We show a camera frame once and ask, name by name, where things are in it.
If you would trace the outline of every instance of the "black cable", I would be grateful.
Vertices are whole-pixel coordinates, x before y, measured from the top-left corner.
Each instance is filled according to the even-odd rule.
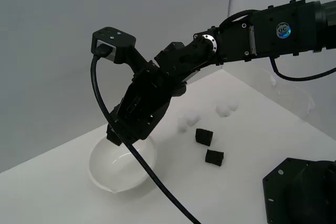
[[[316,74],[314,76],[301,77],[301,78],[293,78],[293,77],[284,76],[283,74],[279,73],[277,64],[275,63],[275,59],[273,57],[269,57],[269,60],[271,61],[271,65],[272,65],[274,73],[278,77],[280,77],[282,79],[285,79],[287,81],[311,81],[311,80],[322,78],[324,76],[328,76],[328,75],[336,72],[336,68],[333,68],[333,69],[330,69],[330,70],[328,70],[328,71],[326,71],[324,73],[319,73],[319,74]]]
[[[239,13],[235,13],[233,15],[231,15],[230,17],[228,17],[226,20],[224,20],[218,27],[218,30],[219,32],[222,32],[225,28],[225,26],[227,26],[228,24],[230,24],[231,22],[235,21],[236,19],[238,18],[241,18],[241,17],[244,17],[244,16],[247,16],[247,15],[250,15],[254,12],[257,12],[258,10],[254,10],[254,9],[251,9],[251,10],[244,10],[244,11],[241,11]]]
[[[100,91],[98,88],[97,83],[97,74],[96,74],[96,68],[97,68],[97,62],[100,59],[99,56],[94,55],[92,62],[91,62],[91,83],[94,91],[94,96],[97,99],[98,105],[103,112],[106,120],[110,124],[111,127],[115,124],[113,121],[113,118],[111,117],[109,111],[107,110],[103,99],[100,95]],[[156,183],[158,188],[167,196],[167,198],[192,222],[196,224],[201,224],[175,197],[172,195],[172,193],[164,186],[164,184],[160,181],[160,179],[156,176],[154,171],[150,168],[150,166],[146,163],[146,161],[143,159],[143,157],[139,154],[139,152],[133,147],[131,143],[128,142],[128,140],[122,138],[118,133],[115,132],[115,134],[118,136],[118,138],[124,143],[124,145],[128,148],[128,150],[133,154],[133,156],[136,158],[136,160],[140,163],[140,165],[144,168],[144,170],[148,173],[148,175],[151,177],[151,179]]]

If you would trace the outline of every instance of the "white cotton ball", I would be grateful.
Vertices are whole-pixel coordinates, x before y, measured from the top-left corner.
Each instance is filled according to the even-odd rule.
[[[217,104],[216,112],[222,118],[225,118],[225,117],[230,115],[230,109],[229,109],[229,107],[227,106],[226,103]]]
[[[238,109],[238,105],[239,105],[238,100],[234,98],[229,99],[227,102],[227,106],[232,111],[236,111]]]
[[[192,127],[201,119],[201,116],[197,111],[188,110],[184,113],[184,118],[187,124]]]
[[[187,120],[185,118],[178,118],[177,119],[177,130],[178,132],[186,132],[188,129]]]
[[[275,85],[277,84],[277,81],[272,75],[270,75],[270,81],[271,81],[272,86],[275,87]]]

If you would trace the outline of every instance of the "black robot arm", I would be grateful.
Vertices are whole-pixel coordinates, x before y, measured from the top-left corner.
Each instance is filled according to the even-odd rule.
[[[219,27],[194,34],[187,46],[172,42],[154,57],[157,66],[135,49],[133,36],[105,27],[93,33],[91,52],[116,64],[126,63],[134,72],[124,98],[110,113],[115,125],[108,127],[108,139],[117,145],[122,143],[120,136],[131,143],[146,139],[164,116],[171,97],[182,95],[187,80],[206,66],[269,57],[280,74],[275,58],[335,48],[335,32],[336,1],[291,1],[233,15]],[[108,55],[101,53],[103,46],[110,49]]]

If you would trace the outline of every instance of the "white bowl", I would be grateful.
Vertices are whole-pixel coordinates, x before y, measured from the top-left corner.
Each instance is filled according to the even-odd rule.
[[[153,138],[133,146],[153,169],[157,152]],[[124,144],[116,146],[104,137],[91,152],[89,176],[96,186],[116,194],[140,185],[148,174]]]

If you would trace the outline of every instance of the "gray wall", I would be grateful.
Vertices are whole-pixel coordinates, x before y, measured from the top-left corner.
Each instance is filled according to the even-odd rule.
[[[93,31],[112,26],[134,35],[149,60],[171,41],[188,43],[219,24],[228,1],[0,0],[0,172],[105,123],[89,77]],[[131,78],[127,66],[99,62],[109,108]]]
[[[290,0],[231,0],[230,15],[244,9],[265,9],[269,5],[281,5]],[[334,0],[320,0],[322,3]],[[306,52],[300,56],[281,56],[277,60],[279,70],[288,76],[305,77],[336,67],[336,50],[324,50],[313,54]],[[272,72],[268,59],[253,60],[248,63],[236,62],[224,65],[225,70],[240,78],[265,96],[278,102],[283,107],[300,116],[303,120],[336,139],[336,73],[319,80],[292,83],[277,80],[275,87],[271,85]]]

